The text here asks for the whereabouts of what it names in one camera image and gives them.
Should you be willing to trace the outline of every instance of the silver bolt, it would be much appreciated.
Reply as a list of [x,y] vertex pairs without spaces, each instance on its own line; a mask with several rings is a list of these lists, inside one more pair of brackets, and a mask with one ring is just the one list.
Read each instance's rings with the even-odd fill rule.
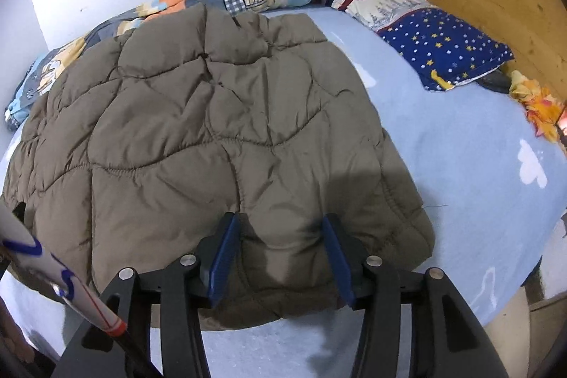
[[372,266],[372,267],[379,267],[379,266],[382,265],[382,258],[380,258],[379,256],[376,256],[376,255],[370,255],[366,259],[366,264],[368,266]]
[[118,277],[123,281],[127,281],[134,275],[134,270],[131,267],[125,267],[118,273]]
[[439,269],[438,267],[432,267],[429,270],[429,276],[432,279],[443,279],[443,276],[445,276],[445,273],[443,272],[443,270]]
[[180,259],[183,266],[193,266],[197,262],[195,255],[183,255]]

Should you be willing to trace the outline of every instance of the light blue bed sheet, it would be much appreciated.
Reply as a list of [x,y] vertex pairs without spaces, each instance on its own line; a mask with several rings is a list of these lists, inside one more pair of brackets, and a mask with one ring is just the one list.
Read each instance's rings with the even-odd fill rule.
[[[565,210],[562,151],[535,138],[522,108],[506,95],[476,84],[447,93],[424,90],[394,49],[347,14],[286,12],[306,12],[353,62],[436,231],[434,254],[420,269],[443,268],[488,323],[536,265]],[[72,313],[9,275],[0,294],[26,334],[36,343],[39,338],[50,355],[62,353],[78,323]],[[37,316],[42,309],[51,315]],[[408,316],[404,309],[399,376],[409,361]],[[243,331],[204,332],[203,341],[213,376],[339,378],[350,376],[361,324],[362,313],[345,308]],[[151,351],[161,366],[157,329]]]

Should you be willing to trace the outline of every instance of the brown comforter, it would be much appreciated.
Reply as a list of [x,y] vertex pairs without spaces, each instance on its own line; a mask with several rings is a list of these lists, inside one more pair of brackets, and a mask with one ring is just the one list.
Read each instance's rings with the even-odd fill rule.
[[35,103],[3,199],[26,202],[26,226],[99,291],[241,212],[241,252],[205,328],[337,307],[325,213],[403,268],[434,241],[358,74],[306,15],[197,5],[89,49]]

